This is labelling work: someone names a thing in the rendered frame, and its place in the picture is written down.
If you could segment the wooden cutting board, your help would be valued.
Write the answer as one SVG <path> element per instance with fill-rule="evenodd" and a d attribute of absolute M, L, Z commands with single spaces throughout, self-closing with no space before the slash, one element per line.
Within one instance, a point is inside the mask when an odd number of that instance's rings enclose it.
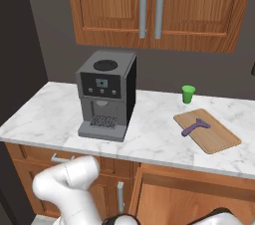
<path fill-rule="evenodd" d="M 238 136 L 205 109 L 176 114 L 173 118 L 183 129 L 196 123 L 198 118 L 201 118 L 210 125 L 210 128 L 197 127 L 189 134 L 207 154 L 212 154 L 241 143 L 241 139 Z"/>

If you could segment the narrow wooden drawer front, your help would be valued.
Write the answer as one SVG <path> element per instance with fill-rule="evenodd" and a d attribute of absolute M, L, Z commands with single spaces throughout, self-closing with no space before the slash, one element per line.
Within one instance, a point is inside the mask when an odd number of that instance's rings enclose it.
<path fill-rule="evenodd" d="M 5 143 L 12 158 L 53 165 L 52 156 L 57 153 L 59 158 L 70 159 L 72 156 L 80 157 L 80 153 L 44 147 L 30 146 L 18 143 Z M 96 156 L 101 166 L 101 173 L 105 175 L 133 178 L 140 167 L 139 162 Z"/>

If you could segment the wide wooden drawer front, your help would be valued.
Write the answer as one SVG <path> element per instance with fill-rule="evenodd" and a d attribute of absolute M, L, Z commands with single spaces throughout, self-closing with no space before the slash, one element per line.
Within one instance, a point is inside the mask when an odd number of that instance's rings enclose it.
<path fill-rule="evenodd" d="M 218 207 L 250 225 L 255 179 L 144 163 L 137 169 L 128 213 L 141 225 L 188 225 Z"/>

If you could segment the grey coffee machine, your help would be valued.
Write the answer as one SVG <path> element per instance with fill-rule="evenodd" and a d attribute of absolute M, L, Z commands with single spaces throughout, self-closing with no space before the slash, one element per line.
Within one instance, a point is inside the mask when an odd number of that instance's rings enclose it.
<path fill-rule="evenodd" d="M 76 72 L 82 137 L 123 142 L 135 105 L 136 54 L 96 51 Z"/>

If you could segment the green cup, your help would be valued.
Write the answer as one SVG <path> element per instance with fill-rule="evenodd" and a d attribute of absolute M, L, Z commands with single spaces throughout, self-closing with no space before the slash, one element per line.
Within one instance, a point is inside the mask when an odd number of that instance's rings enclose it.
<path fill-rule="evenodd" d="M 185 104 L 190 104 L 193 94 L 195 92 L 195 87 L 193 86 L 183 86 L 182 88 L 182 100 Z"/>

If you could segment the purple peeler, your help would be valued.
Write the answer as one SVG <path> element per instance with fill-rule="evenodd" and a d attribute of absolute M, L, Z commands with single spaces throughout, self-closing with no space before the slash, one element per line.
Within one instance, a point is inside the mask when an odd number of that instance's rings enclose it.
<path fill-rule="evenodd" d="M 181 132 L 182 136 L 187 136 L 189 135 L 194 129 L 196 129 L 197 127 L 205 127 L 205 128 L 210 128 L 210 125 L 205 122 L 204 120 L 202 120 L 201 118 L 198 118 L 196 120 L 196 122 L 192 125 L 190 125 L 189 127 L 187 127 L 186 129 L 184 129 Z"/>

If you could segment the wooden base cupboard door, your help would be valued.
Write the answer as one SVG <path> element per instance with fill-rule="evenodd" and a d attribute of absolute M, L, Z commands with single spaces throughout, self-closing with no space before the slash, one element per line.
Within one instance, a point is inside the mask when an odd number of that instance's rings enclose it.
<path fill-rule="evenodd" d="M 34 212 L 44 216 L 59 217 L 59 209 L 50 202 L 39 200 L 32 190 L 32 181 L 34 177 L 44 169 L 56 165 L 56 162 L 23 161 L 14 159 L 13 163 Z M 90 192 L 94 197 L 103 219 L 119 212 L 119 182 L 124 184 L 125 211 L 128 211 L 132 193 L 132 176 L 132 163 L 126 160 L 115 160 L 113 170 L 106 168 L 101 171 L 99 178 L 91 186 Z"/>

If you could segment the dark tall fridge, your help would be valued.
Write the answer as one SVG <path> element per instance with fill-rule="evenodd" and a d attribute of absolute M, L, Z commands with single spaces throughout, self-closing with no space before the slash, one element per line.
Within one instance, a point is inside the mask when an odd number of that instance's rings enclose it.
<path fill-rule="evenodd" d="M 0 125 L 48 82 L 30 0 L 0 0 Z M 0 225 L 31 225 L 35 213 L 0 141 Z"/>

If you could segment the wooden wall cupboard door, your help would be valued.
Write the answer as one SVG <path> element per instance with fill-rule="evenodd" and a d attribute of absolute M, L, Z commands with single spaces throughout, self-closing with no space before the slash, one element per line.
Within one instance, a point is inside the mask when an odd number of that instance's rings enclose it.
<path fill-rule="evenodd" d="M 147 48 L 150 33 L 139 36 L 139 6 L 151 0 L 70 0 L 78 45 Z"/>
<path fill-rule="evenodd" d="M 152 0 L 150 44 L 154 49 L 232 54 L 247 0 L 163 0 L 161 38 L 154 39 Z"/>

